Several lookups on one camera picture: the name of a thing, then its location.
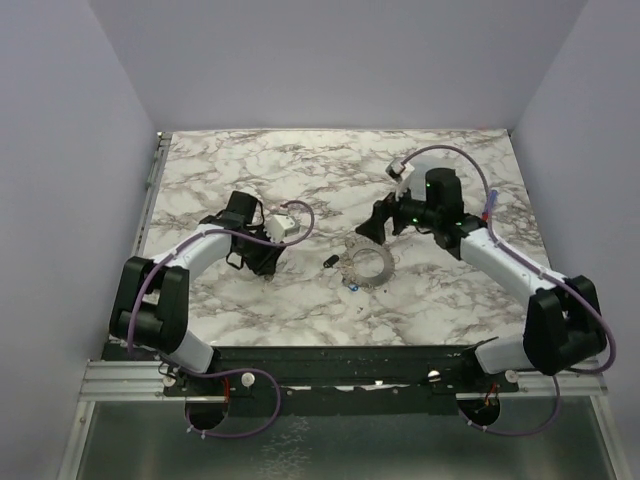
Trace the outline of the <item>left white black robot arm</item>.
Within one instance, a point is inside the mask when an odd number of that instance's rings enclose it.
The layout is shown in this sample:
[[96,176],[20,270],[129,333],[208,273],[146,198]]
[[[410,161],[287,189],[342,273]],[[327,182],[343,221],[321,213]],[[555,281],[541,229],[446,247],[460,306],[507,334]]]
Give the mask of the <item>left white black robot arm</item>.
[[201,220],[183,243],[155,259],[133,256],[121,274],[109,322],[111,336],[147,347],[187,370],[186,382],[206,395],[220,385],[213,348],[188,328],[190,283],[223,260],[259,277],[275,274],[282,247],[272,244],[256,197],[234,191],[226,208]]

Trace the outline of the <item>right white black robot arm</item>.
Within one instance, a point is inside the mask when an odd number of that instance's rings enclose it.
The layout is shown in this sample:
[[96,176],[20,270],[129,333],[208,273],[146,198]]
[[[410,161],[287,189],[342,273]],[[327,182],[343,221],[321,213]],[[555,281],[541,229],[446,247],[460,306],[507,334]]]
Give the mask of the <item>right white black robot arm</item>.
[[382,245],[385,225],[393,235],[413,227],[503,287],[526,309],[519,335],[498,337],[473,347],[459,367],[461,383],[481,391],[497,373],[536,370],[553,376],[601,353],[607,346],[594,284],[567,278],[509,249],[493,233],[490,216],[466,212],[461,181],[450,168],[415,169],[397,193],[374,203],[356,233]]

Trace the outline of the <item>perforated metal ring disc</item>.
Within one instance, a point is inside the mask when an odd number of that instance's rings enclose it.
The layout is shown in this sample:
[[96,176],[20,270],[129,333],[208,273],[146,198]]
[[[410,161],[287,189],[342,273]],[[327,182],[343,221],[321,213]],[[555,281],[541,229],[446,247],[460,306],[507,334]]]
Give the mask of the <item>perforated metal ring disc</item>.
[[389,248],[368,239],[347,243],[338,261],[344,281],[365,289],[375,289],[389,282],[395,267],[395,258]]

